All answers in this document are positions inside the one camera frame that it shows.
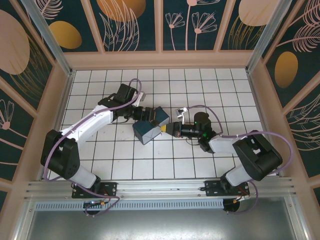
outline floor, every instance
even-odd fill
[[[245,69],[241,68],[77,71],[61,128],[76,123],[99,100],[116,93],[120,83],[133,78],[142,81],[146,93],[140,105],[161,106],[172,122],[178,121],[176,108],[206,105],[219,117],[225,135],[262,130]],[[199,111],[206,109],[191,109],[186,122],[192,123]],[[217,120],[209,115],[212,128],[219,132]],[[117,121],[100,129],[80,149],[81,165],[102,180],[213,178],[241,164],[235,155],[212,155],[190,145],[185,138],[173,139],[166,133],[142,145],[134,136],[133,120]],[[49,174],[50,179],[57,176]]]

